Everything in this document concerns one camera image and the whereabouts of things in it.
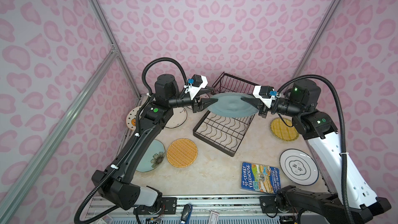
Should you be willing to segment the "large grey-green plate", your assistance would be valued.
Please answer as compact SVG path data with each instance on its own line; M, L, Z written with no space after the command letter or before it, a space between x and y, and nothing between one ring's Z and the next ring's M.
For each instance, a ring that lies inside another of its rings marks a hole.
M207 107L207 109L215 115L228 118L245 118L258 113L259 110L255 106L243 101L242 98L256 99L252 95L243 93L220 93L210 98L213 100L217 99L217 102Z

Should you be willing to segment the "yellow-green woven plate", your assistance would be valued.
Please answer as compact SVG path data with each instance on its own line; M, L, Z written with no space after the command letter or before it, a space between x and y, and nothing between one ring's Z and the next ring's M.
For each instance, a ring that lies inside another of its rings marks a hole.
M275 118L270 123L271 133L278 139L286 142L292 142L299 138L297 130L291 126L292 121L287 118Z

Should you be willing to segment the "black wire dish rack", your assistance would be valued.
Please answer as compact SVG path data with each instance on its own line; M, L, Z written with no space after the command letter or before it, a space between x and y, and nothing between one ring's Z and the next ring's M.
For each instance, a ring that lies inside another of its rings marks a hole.
M212 85L211 96L217 93L252 93L255 83L223 72ZM254 116L242 118L222 117L210 111L193 129L193 136L233 157L247 133Z

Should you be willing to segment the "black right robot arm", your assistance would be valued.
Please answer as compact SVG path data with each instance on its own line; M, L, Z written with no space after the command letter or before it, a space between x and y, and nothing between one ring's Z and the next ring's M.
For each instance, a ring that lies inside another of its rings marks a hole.
M338 124L317 109L321 93L317 81L326 84L332 93ZM349 156L341 101L329 80L310 74L294 78L277 90L255 86L252 97L244 97L243 101L255 107L261 117L268 113L291 117L293 127L317 154L336 187L332 194L286 186L276 193L277 210L296 208L299 215L313 212L331 224L364 224L391 209L389 200L370 188Z

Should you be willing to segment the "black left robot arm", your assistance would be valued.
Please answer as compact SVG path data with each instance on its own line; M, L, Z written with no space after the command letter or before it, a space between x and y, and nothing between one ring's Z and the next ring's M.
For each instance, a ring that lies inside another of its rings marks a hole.
M138 164L142 160L153 140L164 129L174 114L174 109L190 105L193 112L201 112L214 104L213 100L201 102L200 95L210 92L205 76L194 75L179 92L175 78L163 74L155 83L155 93L149 93L147 101L139 109L135 120L134 134L128 140L121 153L105 171L96 171L92 177L97 192L114 204L113 207L97 215L106 216L121 208L147 208L157 213L162 206L162 193L149 186L140 187L131 183Z

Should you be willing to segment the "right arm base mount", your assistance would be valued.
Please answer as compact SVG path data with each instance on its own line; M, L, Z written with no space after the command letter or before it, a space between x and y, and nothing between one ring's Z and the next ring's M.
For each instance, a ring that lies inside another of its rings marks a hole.
M277 207L276 196L260 196L259 201L263 214L275 215L280 212Z

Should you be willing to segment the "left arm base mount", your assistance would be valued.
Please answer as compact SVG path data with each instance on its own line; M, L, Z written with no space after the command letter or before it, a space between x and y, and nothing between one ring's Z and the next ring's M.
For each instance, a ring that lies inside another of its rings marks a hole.
M174 215L176 214L177 198L158 197L152 206L139 205L133 213L138 215Z

